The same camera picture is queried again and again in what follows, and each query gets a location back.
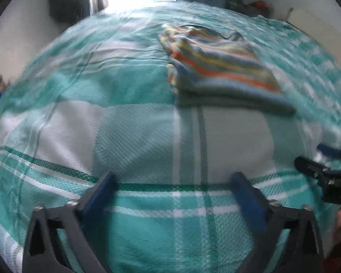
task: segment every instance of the screw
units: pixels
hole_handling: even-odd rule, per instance
[[[34,211],[40,211],[44,208],[42,204],[38,204],[36,207],[34,207]]]
[[[269,204],[274,207],[282,206],[282,204],[280,204],[280,202],[276,199],[269,200]]]
[[[304,205],[303,205],[303,209],[306,210],[306,211],[313,211],[313,208],[312,208],[311,205],[306,205],[306,204],[304,204]]]
[[[75,207],[78,204],[77,200],[70,200],[66,203],[68,207]]]

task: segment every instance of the striped cloth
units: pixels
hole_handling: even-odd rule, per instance
[[[168,81],[179,106],[242,106],[291,114],[272,72],[239,32],[164,24],[159,39],[169,52]]]
[[[164,23],[239,32],[296,113],[175,106]],[[235,171],[285,206],[311,205],[328,235],[336,206],[293,166],[318,160],[320,142],[341,148],[341,69],[291,25],[188,2],[101,12],[0,99],[0,254],[21,272],[35,205],[78,199],[111,170],[120,189],[89,241],[113,273],[234,272],[252,246],[228,186]]]

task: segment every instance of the green and white checkered blanket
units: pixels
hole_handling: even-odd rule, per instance
[[[164,23],[240,32],[297,113],[176,108]],[[336,206],[293,167],[298,155],[318,159],[320,142],[341,148],[341,69],[291,25],[187,2],[99,13],[43,50],[0,100],[0,254],[21,272],[33,207],[77,199],[111,170],[120,190],[90,241],[114,273],[233,272],[252,241],[230,174],[285,206],[312,205],[324,235]]]

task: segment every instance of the folded striped shirt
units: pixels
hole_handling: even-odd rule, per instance
[[[163,25],[168,81],[178,106],[242,106],[291,114],[272,72],[239,32],[229,38],[203,26]]]

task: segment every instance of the teal fabric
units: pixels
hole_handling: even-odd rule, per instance
[[[296,114],[174,106],[164,23],[239,32]],[[293,167],[298,155],[322,159],[320,142],[341,148],[341,68],[308,35],[199,3],[103,11],[54,40],[0,100],[0,254],[20,272],[35,205],[78,199],[113,171],[120,190],[88,239],[114,273],[233,272],[252,247],[234,171],[269,199],[311,205],[328,233],[338,206]]]

